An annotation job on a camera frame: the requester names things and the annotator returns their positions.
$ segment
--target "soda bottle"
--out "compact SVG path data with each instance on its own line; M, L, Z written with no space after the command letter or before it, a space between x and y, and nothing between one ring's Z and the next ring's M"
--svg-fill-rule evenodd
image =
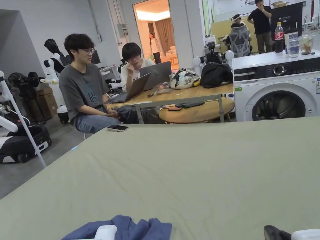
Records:
M283 51L283 27L281 26L281 22L277 23L277 28L275 30L275 51L282 52Z

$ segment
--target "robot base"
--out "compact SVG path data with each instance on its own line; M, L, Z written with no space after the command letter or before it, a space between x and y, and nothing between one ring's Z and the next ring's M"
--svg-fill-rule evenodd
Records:
M62 124L67 124L69 122L68 110L65 105L60 106L60 108L57 110L57 113Z
M29 130L40 152L51 146L52 141L45 126L31 126ZM0 146L0 163L26 163L36 155L25 132L10 132L7 137L0 138Z

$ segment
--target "office chair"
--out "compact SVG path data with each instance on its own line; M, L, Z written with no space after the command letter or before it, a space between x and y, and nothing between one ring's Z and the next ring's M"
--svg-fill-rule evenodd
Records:
M249 42L250 30L247 26L232 28L229 34L231 42L231 51L235 54L235 58L248 56L250 53Z

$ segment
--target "washing machine control panel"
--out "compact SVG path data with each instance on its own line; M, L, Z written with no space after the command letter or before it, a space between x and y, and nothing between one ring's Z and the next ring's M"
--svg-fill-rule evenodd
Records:
M235 69L234 80L237 82L317 71L320 71L320 58L312 58L266 66Z

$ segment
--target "red bottle label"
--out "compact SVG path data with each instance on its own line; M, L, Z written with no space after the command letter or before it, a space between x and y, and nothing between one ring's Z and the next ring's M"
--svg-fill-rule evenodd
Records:
M283 32L282 33L275 33L275 40L282 40L283 39Z

